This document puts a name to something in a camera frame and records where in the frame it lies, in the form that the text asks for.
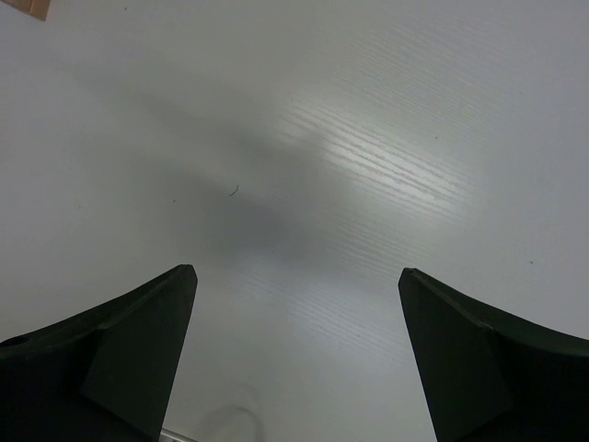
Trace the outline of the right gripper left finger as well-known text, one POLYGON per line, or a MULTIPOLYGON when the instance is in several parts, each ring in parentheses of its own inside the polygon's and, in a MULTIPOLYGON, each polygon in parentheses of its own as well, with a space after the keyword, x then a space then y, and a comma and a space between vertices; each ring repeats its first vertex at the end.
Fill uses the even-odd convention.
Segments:
POLYGON ((1 343, 4 441, 157 441, 198 279, 178 265, 1 343))

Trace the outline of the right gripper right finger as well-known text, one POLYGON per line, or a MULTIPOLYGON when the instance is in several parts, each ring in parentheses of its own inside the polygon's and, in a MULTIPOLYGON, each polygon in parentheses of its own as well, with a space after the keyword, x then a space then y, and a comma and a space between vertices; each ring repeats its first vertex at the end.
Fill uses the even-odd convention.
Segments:
POLYGON ((403 270, 399 297, 439 441, 585 441, 588 342, 403 270))

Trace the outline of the wood block numbered twelve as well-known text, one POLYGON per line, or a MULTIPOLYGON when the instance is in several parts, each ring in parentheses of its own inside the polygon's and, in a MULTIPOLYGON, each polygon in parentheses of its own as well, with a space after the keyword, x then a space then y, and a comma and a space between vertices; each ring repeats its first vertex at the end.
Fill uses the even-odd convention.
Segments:
POLYGON ((45 21, 51 0, 3 0, 3 2, 30 17, 45 21))

